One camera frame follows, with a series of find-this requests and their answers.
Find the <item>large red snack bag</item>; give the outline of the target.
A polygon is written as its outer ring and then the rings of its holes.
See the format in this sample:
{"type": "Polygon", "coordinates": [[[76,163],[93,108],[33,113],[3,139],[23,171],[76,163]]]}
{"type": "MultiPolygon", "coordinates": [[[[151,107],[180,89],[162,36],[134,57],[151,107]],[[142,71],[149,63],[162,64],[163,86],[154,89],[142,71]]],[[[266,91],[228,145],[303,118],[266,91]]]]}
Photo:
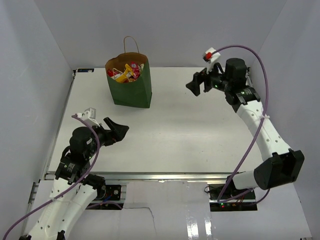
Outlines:
{"type": "Polygon", "coordinates": [[[123,83],[126,81],[127,77],[121,71],[117,69],[107,69],[106,73],[109,77],[114,79],[118,83],[123,83]]]}

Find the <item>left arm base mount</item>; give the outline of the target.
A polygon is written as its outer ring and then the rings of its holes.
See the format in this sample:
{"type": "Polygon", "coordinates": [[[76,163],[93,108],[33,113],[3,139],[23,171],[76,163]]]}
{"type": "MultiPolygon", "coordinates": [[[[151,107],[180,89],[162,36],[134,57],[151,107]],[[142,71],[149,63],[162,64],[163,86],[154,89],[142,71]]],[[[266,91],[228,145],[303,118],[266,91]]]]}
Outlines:
{"type": "Polygon", "coordinates": [[[113,207],[114,205],[107,202],[120,203],[122,196],[122,186],[120,184],[106,184],[101,188],[98,196],[94,199],[94,202],[103,202],[101,207],[113,207]]]}

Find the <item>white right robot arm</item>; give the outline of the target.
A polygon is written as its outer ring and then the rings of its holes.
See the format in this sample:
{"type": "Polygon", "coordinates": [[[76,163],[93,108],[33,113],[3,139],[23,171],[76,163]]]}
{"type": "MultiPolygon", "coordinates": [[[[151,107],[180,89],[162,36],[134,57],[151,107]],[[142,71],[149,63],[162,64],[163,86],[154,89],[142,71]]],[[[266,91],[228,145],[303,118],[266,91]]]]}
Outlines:
{"type": "Polygon", "coordinates": [[[247,84],[247,66],[243,59],[230,58],[225,69],[215,63],[213,70],[203,69],[193,75],[186,87],[195,95],[211,89],[222,91],[234,112],[243,120],[253,137],[263,162],[254,170],[236,173],[225,188],[226,195],[236,200],[244,189],[268,190],[297,180],[305,156],[301,150],[293,150],[279,135],[270,118],[264,114],[261,98],[247,84]]]}

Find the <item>pink snack packet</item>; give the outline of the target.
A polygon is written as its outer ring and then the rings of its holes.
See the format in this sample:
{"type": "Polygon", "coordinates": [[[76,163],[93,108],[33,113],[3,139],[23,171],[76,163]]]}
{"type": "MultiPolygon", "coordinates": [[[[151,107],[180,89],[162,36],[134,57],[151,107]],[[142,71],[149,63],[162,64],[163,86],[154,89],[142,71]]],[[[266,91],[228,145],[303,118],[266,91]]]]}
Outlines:
{"type": "Polygon", "coordinates": [[[132,71],[133,71],[133,77],[135,78],[135,79],[137,79],[139,76],[140,76],[140,74],[141,74],[141,66],[139,65],[139,64],[137,64],[136,62],[131,62],[130,63],[130,67],[131,67],[131,69],[132,69],[132,71]]]}

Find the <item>yellow snack packet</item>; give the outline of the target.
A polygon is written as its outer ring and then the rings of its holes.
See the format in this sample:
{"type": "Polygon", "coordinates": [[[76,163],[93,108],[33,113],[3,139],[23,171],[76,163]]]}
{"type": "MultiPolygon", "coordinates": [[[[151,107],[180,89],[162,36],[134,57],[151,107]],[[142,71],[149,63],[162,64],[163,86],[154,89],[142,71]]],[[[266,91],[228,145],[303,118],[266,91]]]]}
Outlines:
{"type": "Polygon", "coordinates": [[[118,72],[119,74],[114,76],[114,79],[117,83],[124,83],[126,80],[129,81],[131,77],[135,76],[132,68],[127,63],[125,64],[124,72],[120,72],[119,70],[118,72]]]}

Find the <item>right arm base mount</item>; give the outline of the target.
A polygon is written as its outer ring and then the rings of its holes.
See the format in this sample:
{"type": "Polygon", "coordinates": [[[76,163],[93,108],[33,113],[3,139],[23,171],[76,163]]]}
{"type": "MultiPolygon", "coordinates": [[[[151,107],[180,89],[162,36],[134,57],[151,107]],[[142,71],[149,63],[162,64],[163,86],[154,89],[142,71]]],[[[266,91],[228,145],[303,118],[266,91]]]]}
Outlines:
{"type": "Polygon", "coordinates": [[[241,195],[245,190],[226,189],[220,202],[218,196],[224,184],[208,184],[203,191],[209,197],[211,212],[248,212],[257,211],[256,195],[254,191],[241,195]]]}

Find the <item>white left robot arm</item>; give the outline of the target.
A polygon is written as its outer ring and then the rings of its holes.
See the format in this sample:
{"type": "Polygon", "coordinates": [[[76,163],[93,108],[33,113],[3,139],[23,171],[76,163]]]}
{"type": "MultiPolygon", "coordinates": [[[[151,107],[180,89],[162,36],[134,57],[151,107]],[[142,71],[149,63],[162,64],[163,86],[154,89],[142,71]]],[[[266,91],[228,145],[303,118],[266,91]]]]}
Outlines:
{"type": "Polygon", "coordinates": [[[34,209],[42,213],[22,240],[66,240],[89,204],[105,196],[105,178],[90,171],[100,148],[122,141],[129,127],[108,117],[104,118],[108,129],[90,117],[75,114],[72,118],[83,126],[73,130],[54,174],[49,200],[34,209]]]}

